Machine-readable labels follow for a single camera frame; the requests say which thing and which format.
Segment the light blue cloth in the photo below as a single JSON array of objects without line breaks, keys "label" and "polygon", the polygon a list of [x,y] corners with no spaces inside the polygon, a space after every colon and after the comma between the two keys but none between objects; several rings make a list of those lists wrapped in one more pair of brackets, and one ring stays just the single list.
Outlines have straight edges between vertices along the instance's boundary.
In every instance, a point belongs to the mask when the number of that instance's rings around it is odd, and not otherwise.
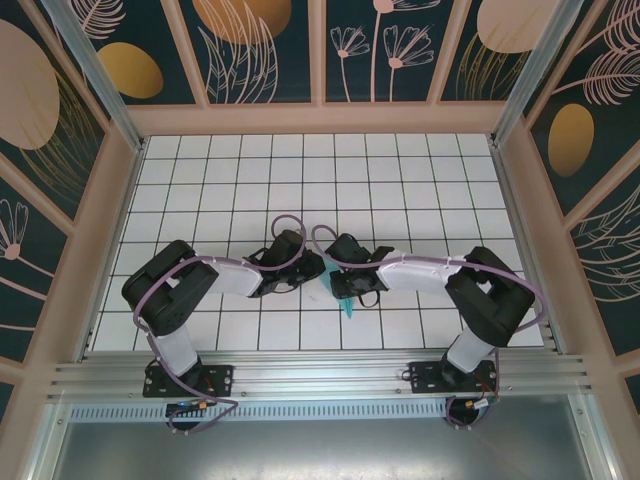
[{"label": "light blue cloth", "polygon": [[337,302],[339,308],[346,314],[348,318],[352,317],[353,314],[353,300],[351,298],[339,299],[333,294],[332,286],[331,286],[331,274],[334,272],[341,273],[341,269],[335,263],[324,259],[323,260],[325,270],[319,276],[319,281],[323,285],[323,287],[327,290],[330,296]]}]

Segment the grey metal sheet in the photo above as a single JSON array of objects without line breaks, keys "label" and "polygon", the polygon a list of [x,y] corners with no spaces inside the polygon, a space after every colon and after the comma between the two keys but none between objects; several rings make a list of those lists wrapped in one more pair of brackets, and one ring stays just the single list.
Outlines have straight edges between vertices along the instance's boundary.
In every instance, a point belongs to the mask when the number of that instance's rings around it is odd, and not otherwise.
[{"label": "grey metal sheet", "polygon": [[572,433],[533,436],[436,419],[73,424],[54,480],[591,480]]}]

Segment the aluminium mounting rail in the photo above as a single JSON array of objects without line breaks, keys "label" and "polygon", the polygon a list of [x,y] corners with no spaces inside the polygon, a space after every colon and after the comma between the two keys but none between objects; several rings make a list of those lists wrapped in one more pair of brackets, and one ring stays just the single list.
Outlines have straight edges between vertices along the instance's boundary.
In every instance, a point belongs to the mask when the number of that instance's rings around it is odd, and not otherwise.
[{"label": "aluminium mounting rail", "polygon": [[[214,351],[206,365],[234,368],[237,400],[405,398],[401,373],[414,361],[439,360],[439,350]],[[147,352],[97,352],[59,364],[50,401],[116,402],[142,398]],[[578,355],[545,349],[506,349],[499,355],[500,392],[507,396],[586,393],[594,383]]]}]

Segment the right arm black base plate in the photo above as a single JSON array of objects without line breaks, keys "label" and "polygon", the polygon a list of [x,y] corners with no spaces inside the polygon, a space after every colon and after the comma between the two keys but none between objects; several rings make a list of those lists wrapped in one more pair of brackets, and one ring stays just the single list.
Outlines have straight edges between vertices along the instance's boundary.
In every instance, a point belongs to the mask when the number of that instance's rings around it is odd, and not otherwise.
[{"label": "right arm black base plate", "polygon": [[464,373],[441,361],[411,362],[402,373],[414,394],[482,393],[497,390],[496,364],[483,360],[471,373]]}]

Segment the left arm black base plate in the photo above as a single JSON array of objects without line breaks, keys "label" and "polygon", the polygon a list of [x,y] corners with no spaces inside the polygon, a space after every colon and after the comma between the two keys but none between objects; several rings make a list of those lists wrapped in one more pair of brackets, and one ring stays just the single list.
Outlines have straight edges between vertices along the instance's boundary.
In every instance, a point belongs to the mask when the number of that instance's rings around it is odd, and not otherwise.
[{"label": "left arm black base plate", "polygon": [[[222,398],[231,395],[233,375],[231,365],[194,365],[180,380],[200,393]],[[142,395],[145,398],[193,397],[189,390],[175,383],[160,365],[145,369]]]}]

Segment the aluminium side rail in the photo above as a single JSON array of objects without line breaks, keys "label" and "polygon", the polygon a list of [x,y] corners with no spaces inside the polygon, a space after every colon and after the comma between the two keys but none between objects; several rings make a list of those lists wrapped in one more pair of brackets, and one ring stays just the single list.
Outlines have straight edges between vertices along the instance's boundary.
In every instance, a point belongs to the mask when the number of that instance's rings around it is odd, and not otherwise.
[{"label": "aluminium side rail", "polygon": [[[490,151],[504,195],[506,209],[514,229],[518,251],[523,262],[525,278],[537,286],[543,293],[546,293],[546,285],[539,271],[540,264],[533,248],[532,238],[519,203],[515,184],[510,177],[508,165],[498,147],[491,145]],[[551,313],[552,308],[549,308],[549,313],[546,318],[539,324],[544,338],[544,348],[558,355],[563,355],[563,339],[562,336],[557,336],[557,328]]]}]

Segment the aluminium frame post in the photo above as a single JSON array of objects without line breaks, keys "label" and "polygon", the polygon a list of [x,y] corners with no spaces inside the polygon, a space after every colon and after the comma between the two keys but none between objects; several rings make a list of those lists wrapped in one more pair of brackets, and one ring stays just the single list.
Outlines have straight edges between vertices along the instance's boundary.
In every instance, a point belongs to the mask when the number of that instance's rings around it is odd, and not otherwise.
[{"label": "aluminium frame post", "polygon": [[89,82],[111,115],[126,143],[136,152],[142,149],[143,136],[135,126],[129,112],[100,61],[89,38],[82,31],[75,14],[66,0],[41,0],[49,17],[58,28],[74,58],[83,68]]},{"label": "aluminium frame post", "polygon": [[498,149],[509,137],[528,101],[557,56],[571,30],[584,0],[557,0],[550,19],[531,51],[500,116],[489,136],[490,146]]}]

